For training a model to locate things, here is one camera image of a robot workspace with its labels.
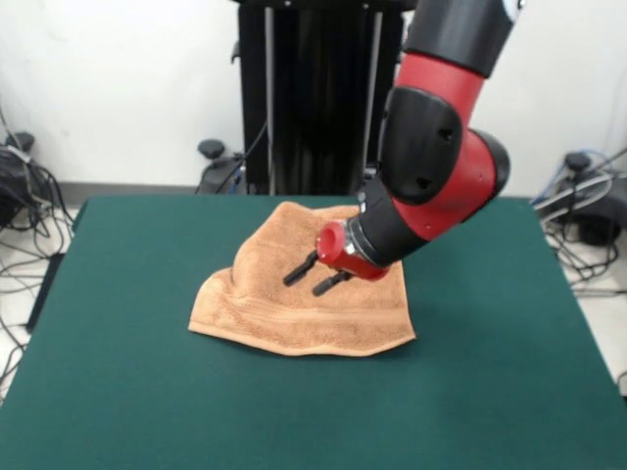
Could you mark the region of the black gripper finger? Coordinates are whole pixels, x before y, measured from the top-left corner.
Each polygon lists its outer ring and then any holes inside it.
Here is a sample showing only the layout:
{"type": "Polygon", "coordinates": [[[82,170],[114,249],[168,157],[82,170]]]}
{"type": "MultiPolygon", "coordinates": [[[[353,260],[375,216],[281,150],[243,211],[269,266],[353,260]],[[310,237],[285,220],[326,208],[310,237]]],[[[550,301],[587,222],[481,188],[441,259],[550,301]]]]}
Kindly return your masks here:
{"type": "Polygon", "coordinates": [[[338,271],[334,275],[325,278],[313,287],[313,294],[316,297],[320,297],[334,288],[337,284],[349,280],[349,273],[347,271],[338,271]]]}
{"type": "Polygon", "coordinates": [[[283,284],[285,286],[293,286],[294,284],[298,283],[315,266],[317,260],[317,251],[312,251],[311,253],[309,253],[306,259],[301,264],[295,267],[283,278],[283,284]]]}

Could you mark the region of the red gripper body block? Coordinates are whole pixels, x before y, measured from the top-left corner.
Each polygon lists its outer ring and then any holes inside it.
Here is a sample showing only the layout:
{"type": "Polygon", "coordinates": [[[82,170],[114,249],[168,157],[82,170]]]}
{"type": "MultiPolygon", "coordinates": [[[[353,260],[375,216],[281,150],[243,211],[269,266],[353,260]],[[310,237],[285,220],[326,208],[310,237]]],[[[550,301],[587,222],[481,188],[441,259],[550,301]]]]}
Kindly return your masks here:
{"type": "Polygon", "coordinates": [[[376,266],[358,252],[347,224],[347,221],[330,221],[322,227],[315,241],[319,261],[359,279],[380,280],[389,267],[376,266]]]}

